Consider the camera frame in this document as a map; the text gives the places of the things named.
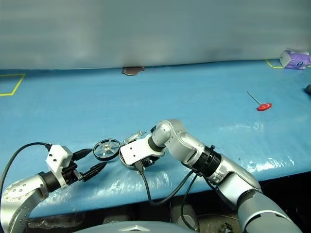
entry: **purple toy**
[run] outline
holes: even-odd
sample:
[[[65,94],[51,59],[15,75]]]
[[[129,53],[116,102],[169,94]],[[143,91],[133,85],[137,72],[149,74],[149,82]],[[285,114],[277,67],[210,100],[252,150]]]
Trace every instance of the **purple toy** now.
[[[287,49],[281,54],[280,62],[284,68],[306,69],[311,65],[311,56],[308,51]]]

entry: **blue table surface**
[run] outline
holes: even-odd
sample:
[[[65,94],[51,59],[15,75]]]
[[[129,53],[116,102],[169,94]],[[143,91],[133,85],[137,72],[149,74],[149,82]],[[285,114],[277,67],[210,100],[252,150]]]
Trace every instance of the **blue table surface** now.
[[[77,151],[93,148],[104,138],[123,140],[170,118],[180,119],[189,133],[214,144],[259,180],[311,168],[311,98],[303,91],[311,84],[311,68],[273,69],[265,61],[251,61],[148,67],[137,76],[121,74],[121,69],[0,71],[13,73],[26,77],[13,96],[0,97],[1,172],[13,152],[26,143],[50,142]],[[0,93],[14,88],[17,81],[1,77]],[[246,91],[273,107],[258,112]],[[23,151],[4,186],[48,171],[46,156],[40,146]],[[78,161],[78,170],[96,163],[90,154]],[[165,155],[145,172],[152,197],[167,196],[187,173]],[[199,178],[192,192],[208,189]],[[88,182],[51,193],[32,217],[145,200],[141,177],[115,159]]]

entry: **white wall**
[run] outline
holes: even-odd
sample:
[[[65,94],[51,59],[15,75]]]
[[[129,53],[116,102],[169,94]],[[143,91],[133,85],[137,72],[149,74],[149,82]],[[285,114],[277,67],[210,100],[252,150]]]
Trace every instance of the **white wall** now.
[[[311,0],[0,0],[0,68],[156,66],[311,50]]]

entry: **brown object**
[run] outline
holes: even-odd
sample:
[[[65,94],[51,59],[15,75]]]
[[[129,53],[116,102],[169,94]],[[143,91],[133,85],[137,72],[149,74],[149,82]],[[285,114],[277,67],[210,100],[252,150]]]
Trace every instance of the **brown object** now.
[[[139,72],[144,71],[145,67],[123,67],[122,74],[137,75]]]

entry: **robotic arm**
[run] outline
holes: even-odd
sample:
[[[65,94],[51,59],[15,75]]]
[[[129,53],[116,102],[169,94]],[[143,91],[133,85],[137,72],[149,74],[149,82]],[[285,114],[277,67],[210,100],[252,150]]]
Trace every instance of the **robotic arm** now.
[[[263,195],[255,177],[244,168],[207,147],[188,134],[179,120],[163,120],[151,134],[121,147],[128,165],[167,149],[177,160],[199,171],[214,185],[220,196],[238,209],[242,231],[250,233],[291,232],[299,228],[271,199]]]
[[[88,155],[92,149],[83,149],[72,153],[67,147],[52,145],[46,162],[49,172],[40,172],[30,178],[11,184],[1,199],[1,225],[5,233],[22,233],[27,225],[31,211],[50,192],[78,181],[88,181],[97,175],[106,165],[99,163],[86,173],[76,170],[74,161]]]

